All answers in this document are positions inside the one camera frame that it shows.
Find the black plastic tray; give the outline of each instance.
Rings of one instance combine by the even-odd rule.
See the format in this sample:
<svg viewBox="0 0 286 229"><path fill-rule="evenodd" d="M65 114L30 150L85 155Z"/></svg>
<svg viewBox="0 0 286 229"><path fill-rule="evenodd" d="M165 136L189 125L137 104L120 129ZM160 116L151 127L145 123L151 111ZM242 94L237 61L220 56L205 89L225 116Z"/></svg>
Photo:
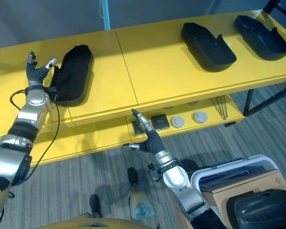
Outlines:
<svg viewBox="0 0 286 229"><path fill-rule="evenodd" d="M286 55L286 41L276 27L270 31L261 22L241 15L235 20L235 27L261 58L275 61Z"/></svg>
<svg viewBox="0 0 286 229"><path fill-rule="evenodd" d="M215 38L203 26L185 23L181 35L192 55L207 71L222 71L236 61L236 56L225 43L222 35Z"/></svg>

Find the gray carpet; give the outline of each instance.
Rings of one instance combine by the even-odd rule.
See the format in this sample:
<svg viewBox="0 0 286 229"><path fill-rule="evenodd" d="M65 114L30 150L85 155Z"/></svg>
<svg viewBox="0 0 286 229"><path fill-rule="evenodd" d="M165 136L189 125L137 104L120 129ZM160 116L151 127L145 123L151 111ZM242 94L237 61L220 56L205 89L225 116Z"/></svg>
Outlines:
<svg viewBox="0 0 286 229"><path fill-rule="evenodd" d="M255 91L253 105L278 92L277 86ZM246 92L232 97L243 109ZM272 158L286 179L286 99L231 127L217 126L163 139L174 157L195 161L194 168L233 157L264 154ZM99 195L105 217L129 219L130 187L127 168L135 167L142 188L155 204L162 229L177 229L172 204L163 181L151 181L145 172L155 162L148 153L120 148L40 166L8 199L3 229L34 228L89 212L89 196Z"/></svg>

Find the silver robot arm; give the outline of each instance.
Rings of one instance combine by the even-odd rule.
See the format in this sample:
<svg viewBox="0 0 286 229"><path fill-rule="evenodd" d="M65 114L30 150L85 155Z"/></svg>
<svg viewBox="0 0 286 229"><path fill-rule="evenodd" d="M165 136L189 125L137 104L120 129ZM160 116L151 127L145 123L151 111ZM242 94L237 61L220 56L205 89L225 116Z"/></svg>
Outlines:
<svg viewBox="0 0 286 229"><path fill-rule="evenodd" d="M154 154L159 164L158 172L163 173L166 186L173 191L179 208L194 228L225 229L226 227L211 209L209 203L191 185L186 171L179 166L178 160L172 157L169 150L165 149L153 126L141 113L134 109L132 112L145 129L148 139L143 143L125 144L123 147Z"/></svg>
<svg viewBox="0 0 286 229"><path fill-rule="evenodd" d="M29 83L25 90L26 103L20 109L8 134L0 139L0 214L11 186L19 185L25 180L32 159L30 152L33 142L46 114L53 108L42 82L57 59L51 59L38 69L35 68L37 62L34 59L34 52L30 52L26 63Z"/></svg>

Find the yellow shelf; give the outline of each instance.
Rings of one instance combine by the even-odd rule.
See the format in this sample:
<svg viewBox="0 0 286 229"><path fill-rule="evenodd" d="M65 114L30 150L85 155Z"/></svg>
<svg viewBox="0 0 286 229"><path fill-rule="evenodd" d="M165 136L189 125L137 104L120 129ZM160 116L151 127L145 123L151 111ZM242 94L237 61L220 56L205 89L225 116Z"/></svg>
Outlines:
<svg viewBox="0 0 286 229"><path fill-rule="evenodd" d="M245 118L230 96L226 96L226 106L228 112L228 118L226 120L223 120L221 115L216 111L211 99L198 101L194 105L182 104L174 106L171 109L162 108L159 110L145 112L143 114L149 119L154 115L166 114L170 127L165 130L159 130L158 133L160 136L168 136L230 122L239 122ZM207 114L208 120L205 123L195 122L193 115L197 111L203 111ZM171 124L172 118L177 115L181 116L185 120L185 124L181 128L176 128ZM132 125L132 121L134 121L135 118L132 115L127 116L126 120L132 141L146 139L145 134L135 135Z"/></svg>
<svg viewBox="0 0 286 229"><path fill-rule="evenodd" d="M31 166L37 163L54 134L55 132L48 132L37 136L31 152ZM111 149L130 140L125 117L70 127L59 131L41 164Z"/></svg>
<svg viewBox="0 0 286 229"><path fill-rule="evenodd" d="M64 55L79 44L87 44L95 58L90 93L85 103L78 107L60 107L60 134L63 137L58 142L62 142L64 146L62 149L54 147L57 156L55 152L50 153L44 162L120 145L123 139L119 140L114 136L119 136L119 132L125 133L128 128L132 131L132 126L127 127L132 118L131 108L150 115L164 112L169 118L179 112L184 114L186 126L181 129L170 127L162 130L159 133L163 136L240 121L244 117L232 101L228 105L231 115L227 121L223 121L210 101L205 99L286 82L286 56L277 61L260 59L235 31L233 23L238 15L257 18L269 29L277 27L286 40L286 30L271 16L256 10L163 21L0 49L0 137L7 133L18 114L18 110L9 103L9 97L12 92L27 86L25 59L28 53L35 51L39 63L57 57L60 66ZM189 21L207 27L214 36L223 34L224 40L236 54L237 61L219 73L204 71L189 53L180 36L183 23ZM50 84L52 75L53 71L45 80L46 86ZM25 100L23 95L19 94L14 101L22 106ZM184 105L192 101L199 102L193 107ZM175 108L172 110L163 109L173 105ZM207 123L196 124L192 120L192 113L196 109L210 114ZM112 120L121 122L114 133L110 131L110 126L115 126ZM43 137L44 140L36 144L35 151L36 148L40 154L44 151L43 147L46 148L51 141L56 124L57 115L53 109L41 129L40 138ZM71 146L83 139L89 142L87 136L90 135L83 133L89 132L94 136L93 131L106 133L108 136L104 135L104 138L113 137L114 140L108 143L99 140L100 143L97 141L96 145L81 149ZM128 135L132 141L144 138L133 136L131 132Z"/></svg>
<svg viewBox="0 0 286 229"><path fill-rule="evenodd" d="M60 107L61 128L74 125L72 117L108 111L114 113L114 110L137 105L115 31L100 31L6 47L0 49L0 137L8 132L18 114L18 110L10 104L10 95L28 86L25 60L29 52L34 51L36 60L41 64L51 57L57 57L57 65L60 67L64 55L79 44L88 45L95 60L90 72L90 93L83 105ZM53 69L44 81L46 86L50 85L52 75ZM25 103L24 95L16 95L14 102L22 107ZM53 109L41 132L55 129L56 122L57 113Z"/></svg>
<svg viewBox="0 0 286 229"><path fill-rule="evenodd" d="M139 105L182 99L201 100L243 91L250 87L286 81L286 56L277 61L258 57L235 30L238 15L257 18L267 28L277 27L286 40L286 30L260 10L216 14L163 21L117 29L129 76ZM228 69L211 73L201 68L181 38L185 22L205 26L217 37L223 35L237 61Z"/></svg>
<svg viewBox="0 0 286 229"><path fill-rule="evenodd" d="M195 105L184 104L175 106L170 110L159 109L147 112L144 113L144 115L149 118L152 115L166 114L169 122L175 115L182 116L185 119L184 127L174 128L171 126L166 130L160 130L158 133L161 136L175 135L229 122L239 122L244 119L236 104L229 96L226 97L226 102L229 117L225 121L215 110L209 99L199 101ZM204 124L196 123L193 120L193 114L196 111L206 112L208 121ZM141 142L146 139L146 135L142 134L135 136L132 126L133 120L135 120L135 118L130 115L61 130L41 163L44 164L81 156L87 153L107 150L129 142ZM50 132L38 135L31 152L33 157L32 166L37 163L44 150L50 144L54 133L55 132Z"/></svg>

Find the gray wall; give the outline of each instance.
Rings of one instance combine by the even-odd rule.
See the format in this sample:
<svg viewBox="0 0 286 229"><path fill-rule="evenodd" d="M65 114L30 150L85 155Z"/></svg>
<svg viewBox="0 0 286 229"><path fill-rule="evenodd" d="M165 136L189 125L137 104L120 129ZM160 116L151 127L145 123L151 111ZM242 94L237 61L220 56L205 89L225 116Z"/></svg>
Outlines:
<svg viewBox="0 0 286 229"><path fill-rule="evenodd" d="M262 9L268 0L108 0L111 27ZM0 0L0 48L103 30L99 0Z"/></svg>

